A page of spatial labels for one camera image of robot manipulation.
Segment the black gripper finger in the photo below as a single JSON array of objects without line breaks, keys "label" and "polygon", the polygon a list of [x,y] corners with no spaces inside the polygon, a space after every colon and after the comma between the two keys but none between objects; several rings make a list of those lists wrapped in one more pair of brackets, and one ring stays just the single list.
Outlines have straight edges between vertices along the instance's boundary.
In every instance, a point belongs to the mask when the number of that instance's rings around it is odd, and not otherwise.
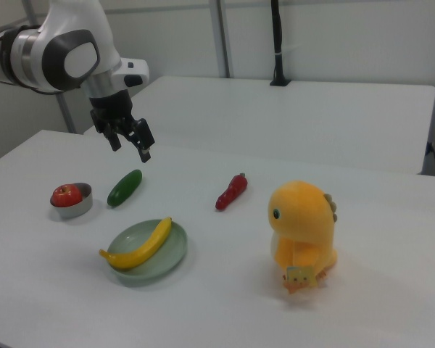
[{"label": "black gripper finger", "polygon": [[128,139],[137,148],[141,161],[148,162],[151,159],[150,148],[155,140],[145,119],[141,118],[132,123]]},{"label": "black gripper finger", "polygon": [[108,140],[112,151],[116,152],[121,148],[121,143],[119,139],[119,128],[116,125],[108,123],[106,125],[106,139]]}]

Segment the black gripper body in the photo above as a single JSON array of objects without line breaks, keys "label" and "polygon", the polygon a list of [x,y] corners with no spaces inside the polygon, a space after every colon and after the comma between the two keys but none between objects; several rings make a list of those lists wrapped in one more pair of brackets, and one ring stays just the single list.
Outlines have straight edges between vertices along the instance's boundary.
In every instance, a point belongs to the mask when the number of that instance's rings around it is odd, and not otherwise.
[{"label": "black gripper body", "polygon": [[111,96],[90,98],[89,101],[92,120],[98,133],[104,133],[110,127],[113,132],[124,136],[132,134],[133,103],[126,89]]}]

